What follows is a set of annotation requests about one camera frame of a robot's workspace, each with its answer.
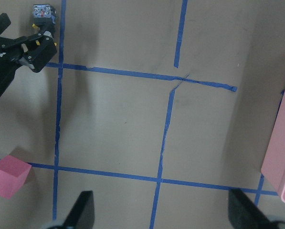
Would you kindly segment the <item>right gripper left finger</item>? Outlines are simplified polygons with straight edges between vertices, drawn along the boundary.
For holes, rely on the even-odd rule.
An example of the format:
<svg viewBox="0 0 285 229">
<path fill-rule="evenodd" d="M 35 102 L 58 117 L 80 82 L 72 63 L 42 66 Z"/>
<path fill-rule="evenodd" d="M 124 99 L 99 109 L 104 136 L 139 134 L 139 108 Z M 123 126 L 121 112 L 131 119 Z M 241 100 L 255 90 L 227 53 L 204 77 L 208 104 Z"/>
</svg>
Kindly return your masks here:
<svg viewBox="0 0 285 229">
<path fill-rule="evenodd" d="M 53 221 L 44 229 L 92 229 L 95 223 L 93 191 L 82 191 L 64 221 Z"/>
</svg>

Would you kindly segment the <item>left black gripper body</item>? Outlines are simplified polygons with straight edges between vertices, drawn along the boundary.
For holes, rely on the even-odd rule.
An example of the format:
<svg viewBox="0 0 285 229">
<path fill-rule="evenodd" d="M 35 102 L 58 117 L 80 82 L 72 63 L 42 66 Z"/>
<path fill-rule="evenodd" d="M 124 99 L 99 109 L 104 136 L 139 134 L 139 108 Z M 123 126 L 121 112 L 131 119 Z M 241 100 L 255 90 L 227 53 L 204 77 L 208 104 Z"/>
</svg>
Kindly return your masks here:
<svg viewBox="0 0 285 229">
<path fill-rule="evenodd" d="M 0 35 L 10 26 L 6 13 L 0 15 Z M 14 80 L 15 72 L 21 67 L 19 59 L 23 56 L 22 40 L 0 36 L 0 97 Z"/>
</svg>

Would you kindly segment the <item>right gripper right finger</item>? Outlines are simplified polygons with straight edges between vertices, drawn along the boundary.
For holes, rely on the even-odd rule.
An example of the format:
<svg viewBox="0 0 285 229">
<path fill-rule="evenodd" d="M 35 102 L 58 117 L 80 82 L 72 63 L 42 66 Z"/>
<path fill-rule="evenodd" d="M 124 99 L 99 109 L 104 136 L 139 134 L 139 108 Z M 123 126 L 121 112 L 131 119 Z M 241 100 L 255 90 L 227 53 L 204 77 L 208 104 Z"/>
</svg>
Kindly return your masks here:
<svg viewBox="0 0 285 229">
<path fill-rule="evenodd" d="M 285 229 L 285 221 L 269 220 L 238 188 L 228 193 L 228 219 L 234 229 Z"/>
</svg>

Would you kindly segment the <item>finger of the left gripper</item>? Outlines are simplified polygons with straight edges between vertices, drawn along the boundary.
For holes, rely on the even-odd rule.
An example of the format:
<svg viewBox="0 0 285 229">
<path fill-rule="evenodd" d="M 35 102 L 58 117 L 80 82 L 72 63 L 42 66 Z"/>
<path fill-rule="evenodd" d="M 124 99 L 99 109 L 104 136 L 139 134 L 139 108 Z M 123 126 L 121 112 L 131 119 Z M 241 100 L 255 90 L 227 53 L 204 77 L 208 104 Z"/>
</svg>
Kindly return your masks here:
<svg viewBox="0 0 285 229">
<path fill-rule="evenodd" d="M 0 35 L 10 26 L 10 22 L 0 22 Z M 48 49 L 55 51 L 54 32 L 55 24 L 53 22 L 35 22 L 39 30 L 30 36 L 21 36 L 16 39 L 10 39 L 0 36 L 0 51 L 19 50 L 23 52 L 24 44 L 28 52 L 40 52 Z"/>
<path fill-rule="evenodd" d="M 39 73 L 46 64 L 57 54 L 53 38 L 44 38 L 34 50 L 28 50 L 19 59 L 19 64 L 27 66 L 33 72 Z"/>
</svg>

